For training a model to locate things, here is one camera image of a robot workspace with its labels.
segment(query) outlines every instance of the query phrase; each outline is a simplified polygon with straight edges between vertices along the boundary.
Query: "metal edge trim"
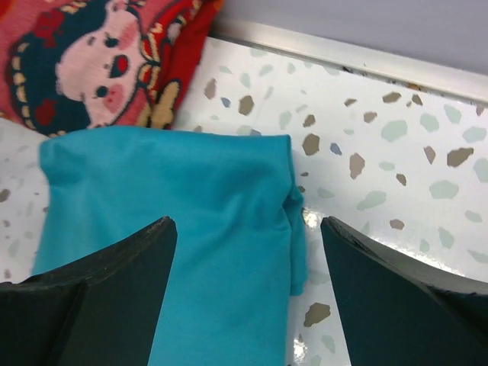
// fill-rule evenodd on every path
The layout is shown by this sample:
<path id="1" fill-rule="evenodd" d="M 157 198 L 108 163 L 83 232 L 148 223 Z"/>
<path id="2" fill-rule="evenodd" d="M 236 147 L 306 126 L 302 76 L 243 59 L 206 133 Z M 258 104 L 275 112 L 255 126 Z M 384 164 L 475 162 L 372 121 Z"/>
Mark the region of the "metal edge trim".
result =
<path id="1" fill-rule="evenodd" d="M 249 21 L 218 18 L 210 36 L 488 104 L 488 75 Z"/>

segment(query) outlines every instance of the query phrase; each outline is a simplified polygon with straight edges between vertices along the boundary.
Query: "red patterned fabric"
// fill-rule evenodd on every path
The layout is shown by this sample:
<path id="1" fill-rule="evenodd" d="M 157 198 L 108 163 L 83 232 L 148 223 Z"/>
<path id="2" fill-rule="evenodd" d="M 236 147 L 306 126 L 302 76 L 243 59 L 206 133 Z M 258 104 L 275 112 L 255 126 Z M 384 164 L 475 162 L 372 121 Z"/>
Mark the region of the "red patterned fabric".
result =
<path id="1" fill-rule="evenodd" d="M 2 0 L 0 116 L 48 136 L 168 128 L 222 4 Z"/>

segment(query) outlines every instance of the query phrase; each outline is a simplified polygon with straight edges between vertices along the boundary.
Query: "cartoon face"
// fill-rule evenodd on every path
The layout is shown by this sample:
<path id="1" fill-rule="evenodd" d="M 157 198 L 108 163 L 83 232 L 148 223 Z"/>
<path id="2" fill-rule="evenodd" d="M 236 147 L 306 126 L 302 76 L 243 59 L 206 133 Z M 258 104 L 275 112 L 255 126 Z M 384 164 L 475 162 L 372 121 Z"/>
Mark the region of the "cartoon face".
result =
<path id="1" fill-rule="evenodd" d="M 136 91 L 144 58 L 140 23 L 128 12 L 127 0 L 110 0 L 102 26 L 74 42 L 56 64 L 56 89 L 82 102 L 88 128 L 115 122 Z"/>

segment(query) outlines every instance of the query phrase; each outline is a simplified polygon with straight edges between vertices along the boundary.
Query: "folded teal fabric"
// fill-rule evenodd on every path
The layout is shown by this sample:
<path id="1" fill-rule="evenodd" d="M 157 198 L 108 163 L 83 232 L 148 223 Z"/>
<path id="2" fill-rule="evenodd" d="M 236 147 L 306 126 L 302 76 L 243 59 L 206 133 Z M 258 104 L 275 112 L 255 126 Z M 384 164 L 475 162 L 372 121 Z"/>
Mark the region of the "folded teal fabric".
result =
<path id="1" fill-rule="evenodd" d="M 50 207 L 34 273 L 170 216 L 178 245 L 149 365 L 283 366 L 288 297 L 307 279 L 288 136 L 83 130 L 43 143 L 40 164 Z"/>

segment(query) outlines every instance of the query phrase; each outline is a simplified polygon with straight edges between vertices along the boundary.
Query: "speckled white surface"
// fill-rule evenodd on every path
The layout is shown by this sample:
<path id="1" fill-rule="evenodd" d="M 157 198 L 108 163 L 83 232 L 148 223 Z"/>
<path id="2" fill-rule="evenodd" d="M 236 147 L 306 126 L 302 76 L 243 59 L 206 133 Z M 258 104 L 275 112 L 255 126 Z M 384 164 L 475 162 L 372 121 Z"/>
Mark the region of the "speckled white surface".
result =
<path id="1" fill-rule="evenodd" d="M 291 300 L 288 364 L 346 366 L 322 217 L 488 281 L 487 125 L 473 105 L 209 39 L 175 129 L 292 136 L 310 279 Z M 42 140 L 0 120 L 0 278 L 9 281 L 28 276 L 37 250 L 48 201 Z M 310 324 L 310 309 L 323 320 Z"/>

